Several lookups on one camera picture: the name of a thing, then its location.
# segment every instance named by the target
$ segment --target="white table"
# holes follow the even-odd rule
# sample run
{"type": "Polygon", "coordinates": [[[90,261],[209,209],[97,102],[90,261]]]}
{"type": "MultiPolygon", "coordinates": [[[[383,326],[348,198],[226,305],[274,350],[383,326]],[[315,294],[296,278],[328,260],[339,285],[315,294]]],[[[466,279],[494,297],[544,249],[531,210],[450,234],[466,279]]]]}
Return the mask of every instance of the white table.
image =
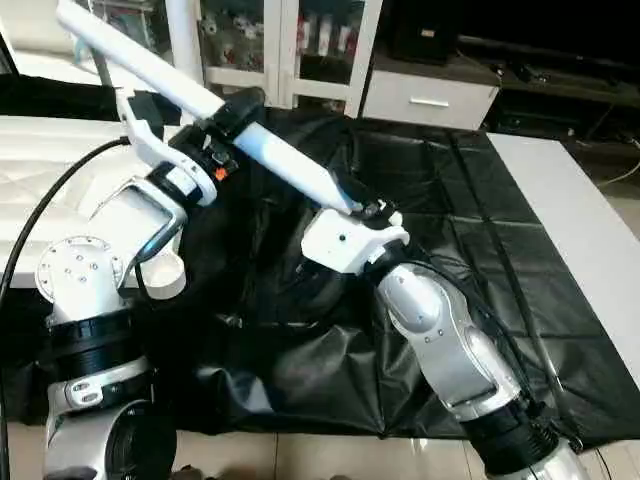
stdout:
{"type": "Polygon", "coordinates": [[[640,388],[640,242],[559,142],[489,139],[640,388]]]}

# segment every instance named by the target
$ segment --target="drawer handle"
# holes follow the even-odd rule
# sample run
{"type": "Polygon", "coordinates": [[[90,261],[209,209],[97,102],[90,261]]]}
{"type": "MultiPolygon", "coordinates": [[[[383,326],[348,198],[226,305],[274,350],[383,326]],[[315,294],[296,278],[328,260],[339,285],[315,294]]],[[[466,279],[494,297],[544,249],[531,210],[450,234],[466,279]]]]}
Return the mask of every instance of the drawer handle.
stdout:
{"type": "Polygon", "coordinates": [[[427,105],[429,107],[449,108],[449,102],[441,102],[440,100],[427,100],[426,98],[411,97],[409,103],[413,105],[427,105]]]}

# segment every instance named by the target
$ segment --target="white cabinet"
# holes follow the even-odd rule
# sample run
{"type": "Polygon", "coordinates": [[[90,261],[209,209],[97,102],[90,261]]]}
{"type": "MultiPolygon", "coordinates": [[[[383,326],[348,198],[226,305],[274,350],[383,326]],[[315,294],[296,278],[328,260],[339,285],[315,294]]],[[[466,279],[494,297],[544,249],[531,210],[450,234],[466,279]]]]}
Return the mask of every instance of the white cabinet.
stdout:
{"type": "Polygon", "coordinates": [[[214,90],[255,85],[269,105],[319,103],[357,116],[382,0],[182,1],[199,2],[214,90]]]}
{"type": "Polygon", "coordinates": [[[475,130],[498,87],[374,70],[364,117],[475,130]]]}

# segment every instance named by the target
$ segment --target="white cylindrical tube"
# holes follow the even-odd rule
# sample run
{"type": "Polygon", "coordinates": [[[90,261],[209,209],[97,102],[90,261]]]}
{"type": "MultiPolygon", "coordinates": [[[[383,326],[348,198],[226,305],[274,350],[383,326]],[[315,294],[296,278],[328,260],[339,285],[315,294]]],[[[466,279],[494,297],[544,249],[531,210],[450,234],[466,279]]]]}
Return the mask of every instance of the white cylindrical tube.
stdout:
{"type": "Polygon", "coordinates": [[[329,171],[296,150],[262,125],[252,123],[235,140],[235,145],[320,206],[349,213],[357,210],[335,183],[329,171]]]}
{"type": "Polygon", "coordinates": [[[204,83],[198,39],[198,22],[192,0],[166,0],[173,65],[187,76],[204,83]]]}
{"type": "MultiPolygon", "coordinates": [[[[65,28],[85,43],[196,118],[208,118],[224,104],[202,85],[71,0],[60,0],[57,16],[65,28]]],[[[344,213],[358,208],[326,169],[264,127],[256,123],[249,125],[236,138],[235,145],[319,205],[344,213]]]]}
{"type": "Polygon", "coordinates": [[[202,85],[73,1],[60,0],[56,15],[71,33],[195,117],[207,118],[224,104],[202,85]]]}

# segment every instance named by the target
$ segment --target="black electronic device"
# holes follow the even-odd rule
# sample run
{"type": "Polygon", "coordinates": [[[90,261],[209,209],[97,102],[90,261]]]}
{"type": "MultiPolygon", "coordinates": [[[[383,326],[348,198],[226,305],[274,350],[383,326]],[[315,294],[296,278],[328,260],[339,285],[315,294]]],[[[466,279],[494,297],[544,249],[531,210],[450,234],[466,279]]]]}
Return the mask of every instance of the black electronic device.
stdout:
{"type": "Polygon", "coordinates": [[[393,2],[389,53],[398,60],[444,64],[455,50],[466,0],[393,2]]]}

